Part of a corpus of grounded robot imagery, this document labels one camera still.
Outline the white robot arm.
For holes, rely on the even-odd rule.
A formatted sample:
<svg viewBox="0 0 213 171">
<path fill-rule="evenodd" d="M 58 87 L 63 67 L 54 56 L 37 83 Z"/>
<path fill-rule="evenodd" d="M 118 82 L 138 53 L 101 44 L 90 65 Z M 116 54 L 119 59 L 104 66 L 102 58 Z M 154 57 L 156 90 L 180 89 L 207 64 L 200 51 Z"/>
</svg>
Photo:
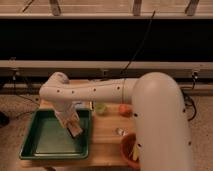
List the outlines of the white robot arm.
<svg viewBox="0 0 213 171">
<path fill-rule="evenodd" d="M 74 101 L 130 104 L 141 170 L 195 171 L 184 97 L 165 73 L 72 85 L 65 74 L 56 72 L 39 95 L 60 115 L 70 113 Z"/>
</svg>

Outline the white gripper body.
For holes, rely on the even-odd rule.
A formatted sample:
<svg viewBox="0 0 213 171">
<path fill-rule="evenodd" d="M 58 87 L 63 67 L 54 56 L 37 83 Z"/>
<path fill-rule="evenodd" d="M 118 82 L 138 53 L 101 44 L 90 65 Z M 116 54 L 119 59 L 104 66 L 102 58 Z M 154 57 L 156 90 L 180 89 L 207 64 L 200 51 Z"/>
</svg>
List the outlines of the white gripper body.
<svg viewBox="0 0 213 171">
<path fill-rule="evenodd" d="M 64 111 L 55 110 L 55 116 L 63 128 L 79 129 L 80 119 L 76 109 L 71 106 Z"/>
</svg>

